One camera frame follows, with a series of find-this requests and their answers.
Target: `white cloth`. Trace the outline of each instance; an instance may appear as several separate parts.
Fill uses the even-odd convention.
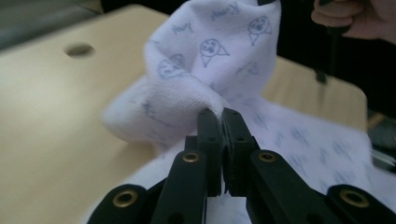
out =
[[[148,189],[162,180],[197,113],[210,108],[220,117],[227,106],[242,113],[261,148],[280,153],[311,188],[325,194],[350,184],[396,211],[396,177],[374,168],[365,133],[261,98],[279,23],[279,1],[259,7],[253,0],[190,0],[152,35],[147,74],[110,105],[104,121],[123,140],[166,151],[124,183]],[[209,199],[207,223],[250,223],[244,199]]]

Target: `finger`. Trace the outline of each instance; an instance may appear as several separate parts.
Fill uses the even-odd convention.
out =
[[[317,12],[329,17],[345,18],[360,14],[363,11],[363,3],[357,0],[332,1],[320,6],[319,0],[316,0],[314,8]]]
[[[348,26],[352,23],[352,18],[335,18],[330,17],[324,14],[321,14],[317,11],[313,11],[311,14],[311,19],[317,24],[328,26],[328,27],[343,27]]]

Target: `human hand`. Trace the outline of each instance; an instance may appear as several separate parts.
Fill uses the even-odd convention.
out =
[[[324,6],[315,0],[311,18],[330,26],[349,26],[343,36],[383,39],[396,45],[396,0],[334,0]]]

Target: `table surface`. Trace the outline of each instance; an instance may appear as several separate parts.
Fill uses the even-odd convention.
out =
[[[0,223],[78,223],[154,157],[151,145],[121,141],[100,118],[144,74],[143,46],[166,18],[125,7],[0,54]],[[78,43],[94,53],[65,54]],[[319,84],[296,63],[278,58],[263,96],[365,131],[359,89],[332,77]]]

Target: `ghost cartoon print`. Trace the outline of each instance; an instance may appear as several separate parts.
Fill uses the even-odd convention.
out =
[[[187,72],[171,60],[163,60],[158,65],[158,74],[165,79],[183,77]]]
[[[248,25],[248,35],[250,37],[251,46],[254,46],[260,35],[271,34],[272,28],[268,17],[262,16],[250,22]]]
[[[204,67],[207,67],[213,57],[222,55],[229,56],[230,54],[217,39],[207,39],[201,44],[201,57]]]

